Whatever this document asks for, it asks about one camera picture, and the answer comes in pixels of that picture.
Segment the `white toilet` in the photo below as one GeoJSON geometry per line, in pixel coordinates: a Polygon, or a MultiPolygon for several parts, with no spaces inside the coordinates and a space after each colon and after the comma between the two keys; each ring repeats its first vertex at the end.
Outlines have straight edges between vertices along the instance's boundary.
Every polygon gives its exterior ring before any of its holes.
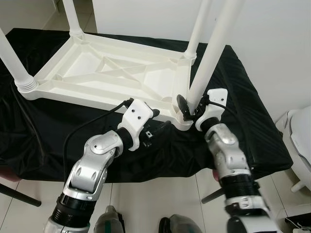
{"type": "Polygon", "coordinates": [[[276,122],[276,127],[283,133],[284,144],[294,162],[292,170],[300,179],[291,191],[304,186],[311,191],[311,106],[288,111],[276,122]]]}

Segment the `white wall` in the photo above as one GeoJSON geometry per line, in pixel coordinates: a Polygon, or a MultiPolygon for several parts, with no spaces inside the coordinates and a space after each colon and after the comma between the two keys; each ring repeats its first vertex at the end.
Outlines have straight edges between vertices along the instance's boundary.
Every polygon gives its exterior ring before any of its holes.
{"type": "Polygon", "coordinates": [[[53,0],[0,0],[0,28],[42,29],[55,11],[53,0]]]}
{"type": "MultiPolygon", "coordinates": [[[[213,2],[208,42],[223,0],[213,2]]],[[[99,33],[189,40],[200,0],[93,0],[99,33]]],[[[310,0],[247,0],[228,44],[276,120],[311,104],[310,0]]]]}

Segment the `white tile floor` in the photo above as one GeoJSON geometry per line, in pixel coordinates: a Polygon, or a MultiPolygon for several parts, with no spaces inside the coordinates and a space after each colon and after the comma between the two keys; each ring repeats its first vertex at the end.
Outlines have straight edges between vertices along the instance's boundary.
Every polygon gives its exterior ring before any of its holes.
{"type": "MultiPolygon", "coordinates": [[[[81,28],[84,32],[96,33],[91,0],[74,0],[74,3],[81,28]]],[[[58,8],[59,13],[45,29],[68,31],[62,1],[59,1],[58,8]]],[[[290,191],[296,179],[293,172],[287,170],[259,180],[261,193],[284,233],[291,232],[284,222],[285,217],[311,212],[310,191],[303,189],[295,194],[290,191]]],[[[0,233],[42,232],[63,183],[26,180],[12,183],[4,179],[0,179],[0,183],[42,201],[40,207],[33,207],[0,194],[0,233]]],[[[218,188],[219,184],[214,181],[209,169],[201,170],[189,178],[157,178],[144,183],[105,184],[89,232],[93,232],[94,223],[106,206],[112,204],[123,214],[127,233],[156,233],[160,219],[172,214],[191,217],[204,233],[225,233],[228,215],[223,208],[224,197],[207,204],[200,203],[201,198],[218,188]]]]}

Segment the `black fabric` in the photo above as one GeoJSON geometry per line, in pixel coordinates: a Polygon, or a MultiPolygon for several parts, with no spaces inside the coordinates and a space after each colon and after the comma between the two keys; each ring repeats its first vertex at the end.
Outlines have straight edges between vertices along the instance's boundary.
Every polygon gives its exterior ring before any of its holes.
{"type": "MultiPolygon", "coordinates": [[[[185,41],[134,36],[100,35],[154,47],[184,51],[185,41]]],[[[8,40],[27,71],[35,75],[69,38],[68,32],[13,29],[8,40]]],[[[191,80],[198,69],[206,44],[200,44],[191,69],[191,80]]],[[[246,131],[225,112],[222,122],[238,137],[240,147],[254,168],[256,178],[288,169],[292,160],[250,82],[242,63],[226,46],[208,84],[208,89],[228,89],[227,106],[235,111],[246,131]],[[249,149],[245,148],[245,139],[249,149]]],[[[105,111],[48,99],[26,100],[17,91],[13,78],[0,63],[0,159],[23,179],[62,180],[62,145],[66,135],[77,125],[105,111]]],[[[88,138],[116,129],[121,114],[114,113],[78,131],[69,142],[68,159],[72,166],[83,153],[88,138]]],[[[159,122],[152,121],[152,127],[159,122]]],[[[125,151],[114,160],[108,182],[142,182],[156,177],[188,177],[203,168],[213,168],[213,159],[203,134],[192,127],[187,132],[166,126],[149,148],[125,151]]]]}

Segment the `black cloth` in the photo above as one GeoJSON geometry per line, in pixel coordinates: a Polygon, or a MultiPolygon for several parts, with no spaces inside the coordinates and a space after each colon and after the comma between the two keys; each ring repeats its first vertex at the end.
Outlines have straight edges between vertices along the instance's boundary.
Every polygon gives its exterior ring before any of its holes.
{"type": "MultiPolygon", "coordinates": [[[[145,37],[103,35],[154,47],[181,51],[187,42],[145,37]]],[[[69,38],[68,32],[13,29],[7,38],[31,75],[35,75],[69,38]]],[[[191,80],[198,69],[206,44],[200,44],[191,68],[191,80]]],[[[240,125],[226,112],[222,122],[238,137],[240,147],[256,178],[290,168],[292,160],[281,135],[250,82],[242,63],[230,46],[218,62],[208,84],[227,88],[227,106],[236,111],[246,131],[245,148],[240,125]]],[[[6,67],[0,62],[0,159],[15,173],[30,180],[63,179],[62,146],[66,135],[77,125],[105,111],[60,101],[26,100],[17,91],[6,67]]],[[[115,129],[121,114],[113,113],[78,131],[69,142],[68,160],[72,166],[83,154],[93,135],[115,129]]],[[[152,121],[156,127],[160,122],[152,121]]],[[[156,177],[188,177],[203,168],[213,168],[213,158],[194,127],[186,132],[168,125],[153,139],[152,146],[125,151],[108,170],[108,182],[142,182],[156,177]]]]}

